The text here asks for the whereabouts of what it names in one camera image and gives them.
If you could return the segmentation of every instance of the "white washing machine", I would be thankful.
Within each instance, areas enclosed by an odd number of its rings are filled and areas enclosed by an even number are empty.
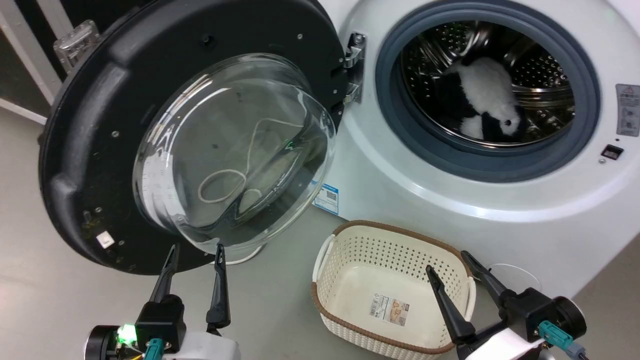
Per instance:
[[[313,201],[572,296],[640,231],[639,23],[624,0],[152,1],[59,44],[87,55],[47,121],[45,205],[137,274],[174,243],[196,245],[181,270],[255,248]],[[517,139],[442,106],[438,79],[480,58],[511,78]]]

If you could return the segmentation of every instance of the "floor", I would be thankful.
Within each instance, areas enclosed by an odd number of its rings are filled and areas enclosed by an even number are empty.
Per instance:
[[[155,279],[93,264],[60,239],[40,200],[36,138],[41,130],[0,109],[0,348],[6,359],[81,359],[94,325],[135,321]],[[239,342],[243,359],[385,359],[331,334],[311,301],[317,251],[342,222],[310,208],[255,259],[229,268],[232,325],[223,335]],[[591,360],[636,356],[638,256],[640,241],[635,241],[575,299],[588,319],[588,334],[580,342]],[[182,297],[191,330],[205,329],[213,279],[209,266],[174,277],[172,292]],[[496,317],[480,289],[476,327]]]

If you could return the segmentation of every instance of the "metal latch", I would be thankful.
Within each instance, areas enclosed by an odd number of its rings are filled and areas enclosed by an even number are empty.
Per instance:
[[[347,46],[347,53],[344,57],[343,66],[347,69],[349,76],[349,84],[347,85],[347,94],[342,101],[360,102],[362,98],[362,78],[364,74],[365,46],[367,37],[360,33],[352,33]]]
[[[67,74],[97,44],[100,34],[93,20],[86,20],[66,36],[53,43],[53,50]]]

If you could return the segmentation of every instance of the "gray sticker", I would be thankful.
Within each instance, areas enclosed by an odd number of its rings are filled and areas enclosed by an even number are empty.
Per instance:
[[[618,134],[640,135],[640,86],[616,85],[618,93]]]

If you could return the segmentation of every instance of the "black and white plush toy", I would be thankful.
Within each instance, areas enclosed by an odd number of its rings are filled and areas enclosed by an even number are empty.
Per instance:
[[[519,142],[527,131],[524,109],[511,89],[511,76],[491,58],[451,65],[436,79],[446,115],[460,133],[490,142]]]

